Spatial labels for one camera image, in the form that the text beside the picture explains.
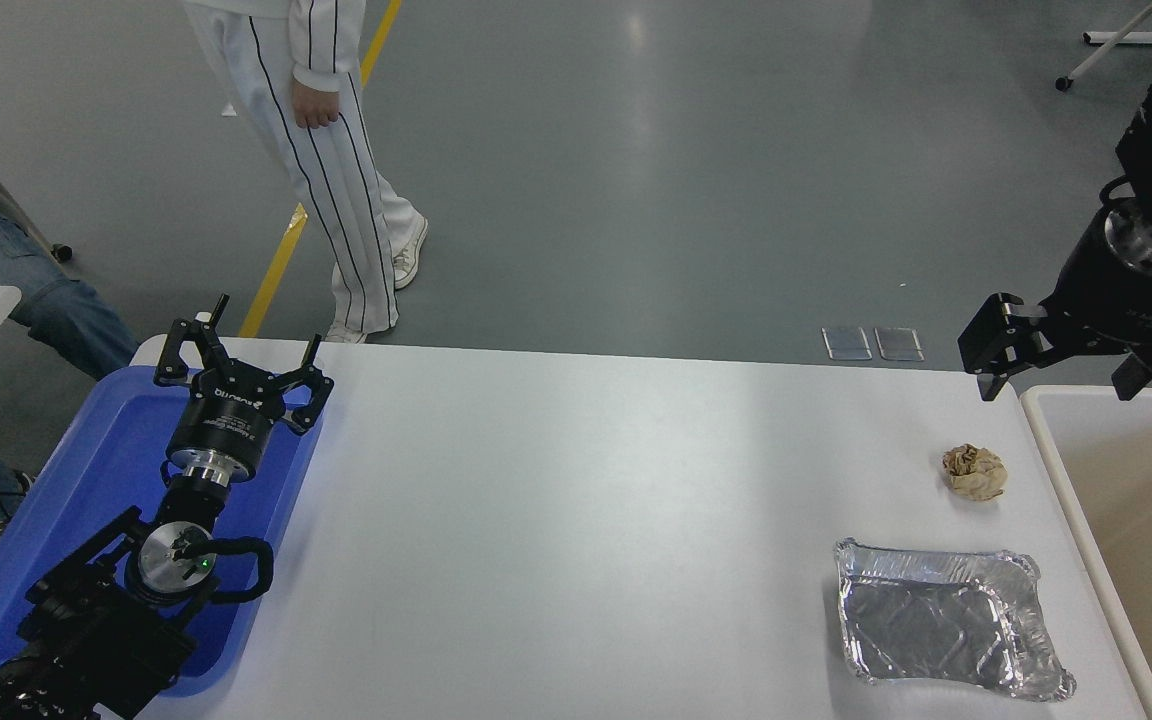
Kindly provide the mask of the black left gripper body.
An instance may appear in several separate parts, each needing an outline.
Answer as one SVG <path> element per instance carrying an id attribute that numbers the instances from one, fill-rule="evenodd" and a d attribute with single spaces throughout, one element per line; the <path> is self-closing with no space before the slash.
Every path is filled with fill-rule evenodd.
<path id="1" fill-rule="evenodd" d="M 234 366 L 200 370 L 189 379 L 189 397 L 166 456 L 179 468 L 187 454 L 215 452 L 242 468 L 257 468 L 275 420 L 285 414 L 282 392 L 268 370 Z"/>

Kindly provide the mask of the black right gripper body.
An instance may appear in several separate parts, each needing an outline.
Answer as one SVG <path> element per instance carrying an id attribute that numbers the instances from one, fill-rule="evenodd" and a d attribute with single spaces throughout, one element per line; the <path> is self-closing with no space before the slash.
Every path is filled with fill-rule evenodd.
<path id="1" fill-rule="evenodd" d="M 1093 217 L 1039 305 L 1039 332 L 1051 347 L 1152 344 L 1152 223 Z"/>

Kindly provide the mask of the person's hand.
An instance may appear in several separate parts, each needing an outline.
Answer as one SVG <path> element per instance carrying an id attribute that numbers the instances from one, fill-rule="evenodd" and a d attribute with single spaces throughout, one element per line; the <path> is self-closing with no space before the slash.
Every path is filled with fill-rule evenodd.
<path id="1" fill-rule="evenodd" d="M 303 129 L 329 127 L 340 119 L 340 94 L 303 85 L 291 79 L 291 111 L 294 123 Z"/>

